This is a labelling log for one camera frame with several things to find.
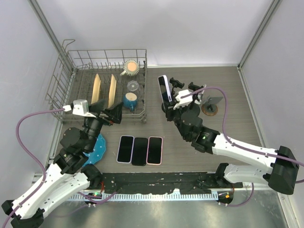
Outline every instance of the mug handle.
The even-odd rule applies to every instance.
[[[126,72],[127,72],[127,71],[124,70],[124,71],[120,74],[120,76],[124,76]]]

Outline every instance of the wire basket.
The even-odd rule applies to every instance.
[[[69,50],[67,46],[75,40],[64,40],[62,48],[66,56],[58,56],[53,75],[47,90],[46,100],[52,109],[62,108],[77,99],[91,102],[93,84],[96,74],[101,79],[99,99],[108,101],[111,76],[114,75],[117,84],[114,104],[121,102],[130,81],[137,81],[140,94],[137,95],[137,106],[131,112],[123,108],[123,121],[146,122],[146,92],[147,77],[147,50],[146,49],[109,49],[109,50]],[[136,76],[120,76],[123,64],[128,59],[139,63],[140,70]],[[61,121],[81,121],[81,116],[70,113],[55,113],[54,116]]]

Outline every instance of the white wall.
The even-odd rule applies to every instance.
[[[56,52],[29,3],[0,1],[0,204],[15,199],[31,185],[38,165],[19,146],[15,128],[26,114],[49,109],[44,101]],[[40,115],[24,121],[24,144],[46,162],[55,118]],[[0,224],[6,215],[0,210]]]
[[[237,64],[271,0],[39,0],[75,48],[146,48],[148,64]]]
[[[266,143],[289,147],[304,162],[304,1],[284,0],[244,66]],[[300,167],[298,179],[304,178]],[[304,227],[304,184],[291,199]]]

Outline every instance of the metal floor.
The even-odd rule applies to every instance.
[[[236,191],[241,203],[249,191]],[[65,202],[47,217],[41,228],[286,228],[277,193],[255,191],[251,201],[238,208],[214,201],[108,202],[83,208],[84,202]]]
[[[174,172],[174,171],[215,171],[221,162],[241,164],[231,158],[200,153],[182,140],[173,122],[167,122],[161,110],[161,97],[157,77],[167,75],[185,83],[184,88],[193,82],[197,85],[219,86],[228,96],[227,134],[235,139],[260,145],[257,130],[247,103],[236,67],[181,67],[181,68],[148,68],[146,84],[147,123],[122,122],[111,127],[104,126],[101,134],[106,140],[107,150],[101,161],[96,164],[101,172]],[[208,95],[221,95],[218,91],[205,91]],[[222,131],[222,120],[225,103],[218,105],[216,116],[206,116],[201,112],[203,124],[209,128]],[[82,123],[68,122],[63,125],[63,132],[71,127],[82,128]],[[163,137],[162,164],[159,166],[132,166],[116,162],[119,139],[121,135],[135,137]]]

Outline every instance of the phone screen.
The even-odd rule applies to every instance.
[[[150,137],[147,163],[159,165],[162,162],[162,138]]]
[[[162,101],[169,102],[169,96],[168,96],[168,93],[167,93],[165,78],[163,76],[158,78],[158,84],[159,84],[160,89],[161,89]]]
[[[123,135],[120,138],[117,162],[121,162],[121,163],[130,163],[131,162],[133,142],[134,142],[133,136]]]
[[[132,165],[144,166],[146,165],[148,150],[147,138],[135,138],[132,156]]]

